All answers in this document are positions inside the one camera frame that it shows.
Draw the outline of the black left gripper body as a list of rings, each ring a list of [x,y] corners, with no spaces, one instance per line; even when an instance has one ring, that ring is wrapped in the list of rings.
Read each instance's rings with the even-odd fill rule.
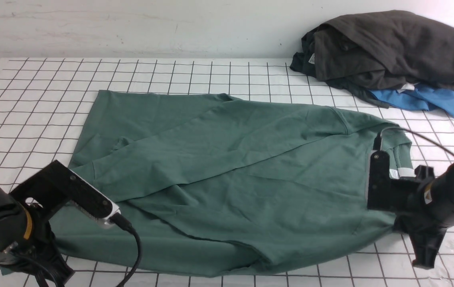
[[[22,203],[21,238],[0,252],[0,267],[10,272],[33,275],[40,287],[51,281],[63,287],[74,275],[56,246],[50,223],[41,215],[43,207]]]

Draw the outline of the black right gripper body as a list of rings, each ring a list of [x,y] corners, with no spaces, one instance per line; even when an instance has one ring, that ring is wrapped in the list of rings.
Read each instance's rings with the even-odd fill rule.
[[[397,217],[393,231],[407,234],[413,244],[438,248],[445,231],[438,227],[438,220],[426,210],[424,194],[435,179],[433,167],[419,165],[413,177],[393,180],[398,193]]]

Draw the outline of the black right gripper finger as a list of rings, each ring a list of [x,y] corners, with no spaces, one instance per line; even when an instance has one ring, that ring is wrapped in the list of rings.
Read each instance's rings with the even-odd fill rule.
[[[411,233],[410,240],[415,254],[412,266],[419,269],[434,269],[444,233]]]

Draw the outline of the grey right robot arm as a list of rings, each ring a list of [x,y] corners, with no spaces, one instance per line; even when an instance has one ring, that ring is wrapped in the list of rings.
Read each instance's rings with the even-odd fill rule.
[[[398,212],[395,229],[411,240],[413,267],[433,269],[446,231],[454,226],[454,163],[438,177],[429,167],[415,172],[415,190]]]

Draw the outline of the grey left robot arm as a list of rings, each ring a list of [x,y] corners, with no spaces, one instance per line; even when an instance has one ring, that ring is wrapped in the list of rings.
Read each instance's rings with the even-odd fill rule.
[[[10,194],[0,187],[0,267],[32,275],[41,287],[49,281],[63,287],[75,273],[57,248],[49,223],[70,200],[62,190],[66,181],[51,174],[64,175],[65,169],[55,161]]]

